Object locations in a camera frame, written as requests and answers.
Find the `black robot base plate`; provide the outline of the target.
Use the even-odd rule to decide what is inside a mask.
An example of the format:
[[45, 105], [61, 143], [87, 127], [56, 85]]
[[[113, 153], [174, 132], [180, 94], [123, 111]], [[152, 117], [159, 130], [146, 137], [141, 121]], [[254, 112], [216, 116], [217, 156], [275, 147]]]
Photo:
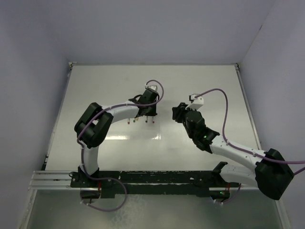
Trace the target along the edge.
[[85, 198], [114, 198], [116, 195], [215, 196], [213, 188], [238, 187], [213, 171], [97, 171], [89, 179], [82, 170], [70, 172], [71, 187]]

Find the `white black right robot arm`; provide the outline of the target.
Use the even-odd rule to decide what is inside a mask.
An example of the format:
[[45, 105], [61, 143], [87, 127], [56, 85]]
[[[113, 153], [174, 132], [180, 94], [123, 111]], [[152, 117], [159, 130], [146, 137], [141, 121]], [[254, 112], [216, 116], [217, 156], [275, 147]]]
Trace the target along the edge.
[[279, 200], [294, 178], [294, 173], [275, 149], [268, 151], [233, 146], [218, 132], [208, 128], [201, 113], [180, 103], [172, 108], [172, 119], [183, 124], [188, 137], [197, 148], [210, 154], [224, 156], [238, 164], [226, 164], [212, 174], [212, 182], [222, 187], [227, 182], [257, 187], [265, 196]]

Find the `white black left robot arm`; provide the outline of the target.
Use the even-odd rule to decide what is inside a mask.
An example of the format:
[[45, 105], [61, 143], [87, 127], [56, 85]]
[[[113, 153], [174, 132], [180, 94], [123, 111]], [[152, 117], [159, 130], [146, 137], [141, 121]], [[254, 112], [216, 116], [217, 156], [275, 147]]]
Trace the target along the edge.
[[91, 103], [74, 127], [77, 142], [81, 145], [82, 183], [93, 187], [98, 182], [97, 172], [99, 145], [105, 140], [111, 124], [127, 120], [130, 123], [142, 116], [156, 116], [156, 102], [160, 99], [157, 86], [147, 86], [143, 94], [123, 104], [101, 106]]

